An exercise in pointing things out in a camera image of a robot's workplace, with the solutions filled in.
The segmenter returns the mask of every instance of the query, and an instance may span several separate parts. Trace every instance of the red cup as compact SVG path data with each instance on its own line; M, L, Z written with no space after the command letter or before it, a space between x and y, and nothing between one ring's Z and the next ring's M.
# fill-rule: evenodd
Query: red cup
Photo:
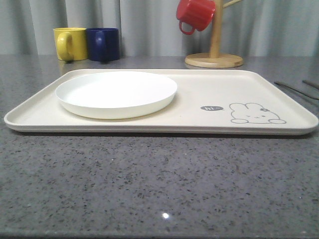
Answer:
M186 35L192 35L197 29L203 31L212 21L215 12L215 2L212 0L180 0L176 17L179 29ZM192 26L191 31L184 31L183 22Z

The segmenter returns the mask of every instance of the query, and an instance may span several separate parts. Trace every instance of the mug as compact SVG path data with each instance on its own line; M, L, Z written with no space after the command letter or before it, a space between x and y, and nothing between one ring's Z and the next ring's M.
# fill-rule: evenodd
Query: mug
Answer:
M114 61L120 58L117 28L87 28L86 39L90 60Z
M53 32L59 60L78 61L88 58L85 28L63 27L55 28Z
M176 17L179 29L186 35L192 35L197 29L203 31L212 21L215 12L215 2L212 0L180 0ZM191 31L182 29L183 22L192 26Z

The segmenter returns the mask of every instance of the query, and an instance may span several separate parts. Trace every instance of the countertop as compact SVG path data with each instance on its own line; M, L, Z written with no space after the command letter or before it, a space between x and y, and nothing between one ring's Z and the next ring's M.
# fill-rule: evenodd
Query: countertop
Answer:
M4 115L76 69L188 69L184 57L0 56L0 238L319 238L319 131L302 136L21 133ZM318 57L234 68L318 94ZM319 116L319 102L279 87Z

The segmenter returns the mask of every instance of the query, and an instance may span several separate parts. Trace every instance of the curtain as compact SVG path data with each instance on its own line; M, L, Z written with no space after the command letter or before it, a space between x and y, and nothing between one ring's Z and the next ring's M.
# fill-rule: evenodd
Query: curtain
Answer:
M55 54L53 28L116 27L123 56L208 52L212 24L184 35L179 0L0 0L0 54ZM319 55L319 0L242 0L223 11L221 52Z

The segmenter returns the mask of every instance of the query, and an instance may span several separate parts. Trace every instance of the tray rim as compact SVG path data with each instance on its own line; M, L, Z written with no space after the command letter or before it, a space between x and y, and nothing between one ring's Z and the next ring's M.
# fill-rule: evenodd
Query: tray rim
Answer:
M50 90L51 91L51 87L58 84L62 84L63 82L69 80L68 77L72 77L73 75L75 76L83 76L88 74L87 71L92 71L91 74L94 73L102 73L102 72L110 72L110 71L142 71L142 72L150 72L150 73L156 73L157 74L165 74L165 75L169 75L170 73L201 73L203 75L205 75L206 73L212 73L212 72L219 72L219 73L231 73L231 74L250 74L250 75L255 75L258 78L261 78L263 84L267 85L268 87L271 87L272 90L274 90L275 92L279 93L281 95L281 97L285 97L287 100L289 101L293 101L294 104L297 104L303 111L306 111L307 114L309 114L310 116L313 117L313 119L315 120L313 125L309 126L309 127L300 127L298 129L293 129L291 132L287 132L287 128L278 128L278 127L253 127L250 126L248 128L246 127L224 127L224 126L216 126L216 127L212 127L212 126L179 126L178 130L173 130L173 127L176 126L172 126L172 125L165 125L165 126L161 126L161 125L153 125L153 126L143 126L143 125L139 125L139 126L131 126L131 125L121 125L121 126L117 126L117 125L85 125L85 127L87 129L83 130L83 129L78 129L78 125L74 125L74 126L69 126L69 125L59 125L59 126L50 126L50 129L46 129L47 126L46 125L30 125L30 124L22 124L22 123L15 123L9 120L9 117L12 116L12 114L17 114L17 111L23 107L25 107L27 104L30 104L32 101L36 100L36 98L41 97L41 95L43 95L46 91ZM311 113L309 110L307 110L305 107L303 107L301 104L299 104L298 102L296 102L295 100L293 100L291 97L289 97L288 95L286 95L284 92L282 92L279 88L277 88L276 86L274 86L273 84L271 84L269 81L267 81L265 78L263 78L261 75L259 75L258 73L252 72L252 71L247 71L247 70L220 70L220 69L78 69L78 70L73 70L73 71L69 71L65 74L63 74L62 76L60 76L58 79L54 80L53 82L51 82L49 85L47 85L46 87L44 87L43 89L41 89L40 91L38 91L37 93L35 93L34 95L32 95L31 97L29 97L28 99L26 99L25 101L23 101L22 103L20 103L18 106L16 106L15 108L13 108L11 111L9 111L7 114L5 114L4 116L4 122L5 124L16 131L20 131L20 132L149 132L149 133L158 133L158 132L162 132L162 133L204 133L204 134L254 134L254 135L303 135L303 134L307 134L310 133L312 131L314 131L318 124L319 124L319 119L313 114Z

